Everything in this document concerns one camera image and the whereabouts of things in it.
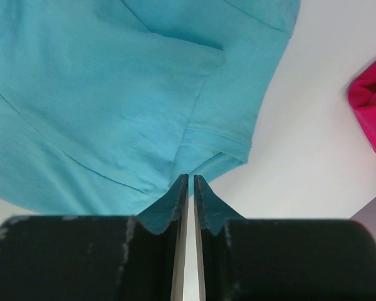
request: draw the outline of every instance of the clothing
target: clothing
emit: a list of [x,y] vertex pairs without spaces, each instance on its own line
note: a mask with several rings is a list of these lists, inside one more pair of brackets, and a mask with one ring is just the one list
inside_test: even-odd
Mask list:
[[376,152],[376,62],[350,85],[348,101]]
[[297,0],[0,0],[0,198],[137,214],[247,161]]

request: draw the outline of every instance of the turquoise fabric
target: turquoise fabric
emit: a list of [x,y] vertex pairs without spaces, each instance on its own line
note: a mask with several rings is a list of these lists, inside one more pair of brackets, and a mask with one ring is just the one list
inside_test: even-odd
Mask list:
[[0,0],[0,198],[137,214],[244,164],[299,0]]

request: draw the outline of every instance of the white table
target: white table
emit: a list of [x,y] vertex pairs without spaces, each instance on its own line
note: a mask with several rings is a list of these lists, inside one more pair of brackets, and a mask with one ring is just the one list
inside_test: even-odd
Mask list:
[[[376,196],[376,155],[345,96],[376,59],[376,0],[302,0],[249,164],[214,181],[248,218],[349,218]],[[20,208],[0,201],[0,222]],[[198,301],[192,202],[184,300]]]

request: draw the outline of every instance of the teal t-shirt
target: teal t-shirt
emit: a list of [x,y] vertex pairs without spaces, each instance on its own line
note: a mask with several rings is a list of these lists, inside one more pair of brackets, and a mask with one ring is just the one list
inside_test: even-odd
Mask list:
[[299,0],[0,0],[0,198],[137,214],[247,161]]

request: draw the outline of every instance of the red cloth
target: red cloth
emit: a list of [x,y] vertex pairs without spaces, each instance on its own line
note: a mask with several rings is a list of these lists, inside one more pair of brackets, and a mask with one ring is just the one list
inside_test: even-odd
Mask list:
[[348,101],[376,152],[376,62],[350,85]]

